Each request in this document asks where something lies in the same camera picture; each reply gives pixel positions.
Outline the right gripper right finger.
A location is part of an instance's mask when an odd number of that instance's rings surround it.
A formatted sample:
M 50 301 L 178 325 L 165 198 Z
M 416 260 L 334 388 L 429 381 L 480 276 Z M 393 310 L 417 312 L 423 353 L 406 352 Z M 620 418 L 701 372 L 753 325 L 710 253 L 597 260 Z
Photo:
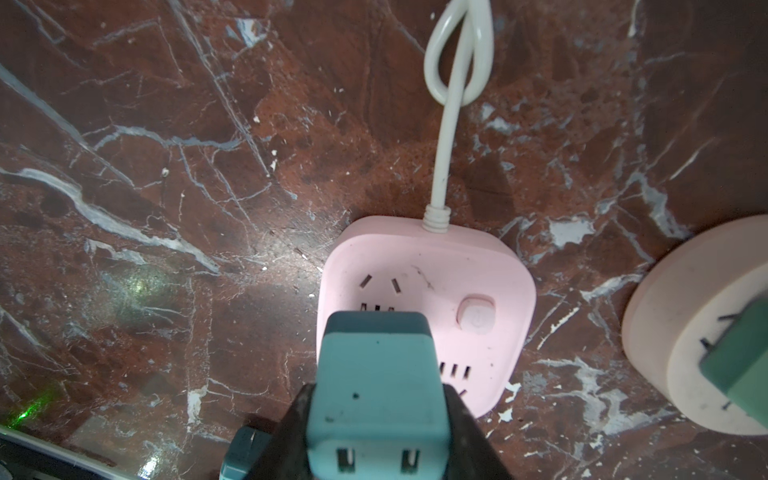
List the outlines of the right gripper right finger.
M 449 426 L 449 455 L 444 479 L 512 480 L 476 419 L 451 385 L 443 385 Z

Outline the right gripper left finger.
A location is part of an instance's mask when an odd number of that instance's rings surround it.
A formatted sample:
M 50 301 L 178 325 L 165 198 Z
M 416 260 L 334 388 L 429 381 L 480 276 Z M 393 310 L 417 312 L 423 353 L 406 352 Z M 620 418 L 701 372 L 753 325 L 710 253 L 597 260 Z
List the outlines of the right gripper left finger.
M 246 480 L 314 478 L 306 445 L 314 389 L 314 384 L 307 384 L 299 391 L 258 460 L 246 474 Z

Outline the pink square power strip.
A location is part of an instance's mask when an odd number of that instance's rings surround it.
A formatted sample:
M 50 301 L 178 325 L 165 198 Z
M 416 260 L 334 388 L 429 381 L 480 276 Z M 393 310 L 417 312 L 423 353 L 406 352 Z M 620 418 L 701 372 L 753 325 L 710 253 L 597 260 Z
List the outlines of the pink square power strip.
M 532 275 L 498 238 L 455 225 L 430 233 L 416 219 L 371 216 L 348 226 L 325 262 L 317 333 L 337 311 L 424 315 L 443 382 L 481 417 L 512 376 L 536 299 Z

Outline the beige round power strip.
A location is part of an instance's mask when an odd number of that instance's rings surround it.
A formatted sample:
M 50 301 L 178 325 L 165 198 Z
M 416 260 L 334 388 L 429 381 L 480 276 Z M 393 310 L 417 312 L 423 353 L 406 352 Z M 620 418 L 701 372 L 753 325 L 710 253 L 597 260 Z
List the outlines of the beige round power strip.
M 709 430 L 763 436 L 699 364 L 753 300 L 767 298 L 767 217 L 756 215 L 709 229 L 666 255 L 638 285 L 622 320 L 632 366 L 683 415 Z

